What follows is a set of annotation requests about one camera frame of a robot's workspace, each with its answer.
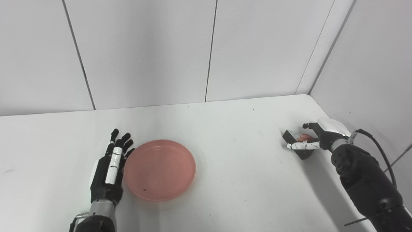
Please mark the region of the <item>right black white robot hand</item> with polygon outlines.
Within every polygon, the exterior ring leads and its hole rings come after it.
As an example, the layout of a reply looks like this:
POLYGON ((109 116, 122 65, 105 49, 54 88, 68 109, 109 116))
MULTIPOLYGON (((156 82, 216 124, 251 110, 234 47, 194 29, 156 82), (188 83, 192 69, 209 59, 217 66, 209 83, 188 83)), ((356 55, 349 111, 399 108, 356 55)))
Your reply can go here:
POLYGON ((310 151, 310 150, 331 150, 332 145, 337 140, 347 142, 351 133, 339 121, 330 118, 320 118, 317 122, 304 123, 303 129, 313 130, 316 138, 308 134, 297 134, 287 130, 286 134, 291 135, 293 141, 287 141, 286 147, 294 151, 310 151))

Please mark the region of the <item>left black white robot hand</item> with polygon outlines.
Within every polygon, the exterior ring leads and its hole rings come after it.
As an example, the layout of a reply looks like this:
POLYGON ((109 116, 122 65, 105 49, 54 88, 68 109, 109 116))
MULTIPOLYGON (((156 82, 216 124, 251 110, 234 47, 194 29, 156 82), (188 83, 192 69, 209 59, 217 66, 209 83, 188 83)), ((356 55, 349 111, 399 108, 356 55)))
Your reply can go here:
POLYGON ((134 141, 130 133, 124 134, 121 138, 118 138, 118 135, 119 129, 115 128, 104 156, 97 163, 90 186, 91 203, 106 199, 116 206, 122 199, 125 164, 134 151, 134 141))

